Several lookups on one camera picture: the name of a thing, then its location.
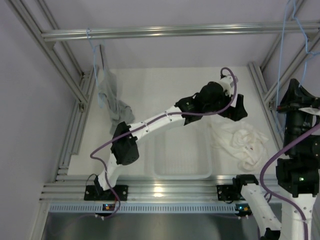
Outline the white tank top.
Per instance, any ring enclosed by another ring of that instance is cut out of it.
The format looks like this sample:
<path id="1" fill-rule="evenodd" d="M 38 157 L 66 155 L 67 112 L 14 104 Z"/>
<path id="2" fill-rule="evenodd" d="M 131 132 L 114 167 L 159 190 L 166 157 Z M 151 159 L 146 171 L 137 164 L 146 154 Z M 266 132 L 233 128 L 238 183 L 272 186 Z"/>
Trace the white tank top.
<path id="1" fill-rule="evenodd" d="M 224 150 L 232 157 L 238 169 L 253 172 L 268 161 L 266 143 L 269 138 L 245 121 L 212 121 L 208 124 L 211 131 L 211 146 Z"/>

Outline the blue wire hanger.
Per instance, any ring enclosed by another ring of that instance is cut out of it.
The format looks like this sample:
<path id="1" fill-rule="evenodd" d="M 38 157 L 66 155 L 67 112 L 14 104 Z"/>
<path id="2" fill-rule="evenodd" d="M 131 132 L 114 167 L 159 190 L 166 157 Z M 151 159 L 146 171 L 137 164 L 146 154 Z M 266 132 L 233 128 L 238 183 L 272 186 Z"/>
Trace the blue wire hanger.
<path id="1" fill-rule="evenodd" d="M 275 94 L 275 126 L 276 131 L 278 133 L 282 133 L 284 130 L 284 125 L 280 125 L 280 122 L 278 120 L 278 112 L 277 112 L 277 106 L 280 103 L 279 102 L 279 94 L 280 94 L 280 80 L 281 80 L 281 70 L 282 70 L 282 60 L 283 60 L 283 47 L 284 47 L 284 38 L 285 38 L 285 32 L 286 32 L 286 24 L 288 22 L 287 20 L 287 13 L 288 13 L 288 6 L 292 3 L 293 11 L 290 14 L 293 20 L 297 23 L 303 37 L 304 37 L 304 51 L 307 56 L 307 60 L 304 62 L 304 69 L 302 74 L 302 83 L 305 80 L 307 68 L 308 68 L 308 62 L 311 61 L 316 56 L 320 55 L 319 51 L 312 51 L 308 47 L 308 37 L 306 34 L 306 31 L 302 27 L 302 24 L 299 20 L 299 18 L 296 16 L 297 13 L 297 1 L 296 0 L 288 0 L 285 5 L 285 11 L 284 11 L 284 17 L 283 17 L 283 23 L 282 23 L 282 32 L 281 32 L 281 39 L 280 39 L 280 52 L 279 52 L 279 61 L 278 61 L 278 73 L 277 73 L 277 82 L 276 82 L 276 94 Z"/>

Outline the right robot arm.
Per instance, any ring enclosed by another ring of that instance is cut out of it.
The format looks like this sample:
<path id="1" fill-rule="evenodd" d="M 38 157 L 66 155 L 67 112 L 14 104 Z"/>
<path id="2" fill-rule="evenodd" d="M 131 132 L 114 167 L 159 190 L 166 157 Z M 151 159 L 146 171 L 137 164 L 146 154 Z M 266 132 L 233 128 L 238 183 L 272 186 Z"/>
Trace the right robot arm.
<path id="1" fill-rule="evenodd" d="M 291 79 L 276 111 L 285 114 L 283 148 L 259 178 L 233 178 L 233 194 L 244 199 L 261 240 L 309 240 L 320 188 L 320 99 Z"/>

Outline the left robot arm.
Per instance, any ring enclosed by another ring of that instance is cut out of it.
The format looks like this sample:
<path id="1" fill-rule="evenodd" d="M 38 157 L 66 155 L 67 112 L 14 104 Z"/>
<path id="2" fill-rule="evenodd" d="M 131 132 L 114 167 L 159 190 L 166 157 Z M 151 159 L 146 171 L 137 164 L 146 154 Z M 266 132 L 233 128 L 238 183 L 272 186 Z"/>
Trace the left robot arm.
<path id="1" fill-rule="evenodd" d="M 220 115 L 232 121 L 247 117 L 244 96 L 237 93 L 237 77 L 222 75 L 219 82 L 210 81 L 200 92 L 178 100 L 165 112 L 138 123 L 120 122 L 110 145 L 108 161 L 94 179 L 95 193 L 102 200 L 109 199 L 121 174 L 121 168 L 133 164 L 140 157 L 139 147 L 152 137 L 173 128 L 199 121 L 204 116 Z"/>

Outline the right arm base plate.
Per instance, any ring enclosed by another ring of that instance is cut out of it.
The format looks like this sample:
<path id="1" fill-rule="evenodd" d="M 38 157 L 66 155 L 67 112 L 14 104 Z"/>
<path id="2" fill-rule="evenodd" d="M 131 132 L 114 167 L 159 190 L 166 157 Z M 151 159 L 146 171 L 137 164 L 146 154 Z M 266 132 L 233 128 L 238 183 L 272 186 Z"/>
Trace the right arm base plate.
<path id="1" fill-rule="evenodd" d="M 244 198 L 240 190 L 232 184 L 217 185 L 217 198 L 225 203 L 233 203 L 234 201 L 243 201 Z"/>

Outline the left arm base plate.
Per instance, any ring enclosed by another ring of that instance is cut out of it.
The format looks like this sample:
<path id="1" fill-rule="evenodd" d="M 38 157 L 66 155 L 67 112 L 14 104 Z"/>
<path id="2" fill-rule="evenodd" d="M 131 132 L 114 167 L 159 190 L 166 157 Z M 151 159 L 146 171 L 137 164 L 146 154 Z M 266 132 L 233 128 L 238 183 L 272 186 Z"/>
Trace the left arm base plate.
<path id="1" fill-rule="evenodd" d="M 128 198 L 128 185 L 116 185 L 113 190 L 118 195 L 120 201 L 126 201 Z M 85 187 L 84 197 L 85 201 L 115 201 L 116 196 L 109 189 L 98 193 L 94 185 L 87 185 Z"/>

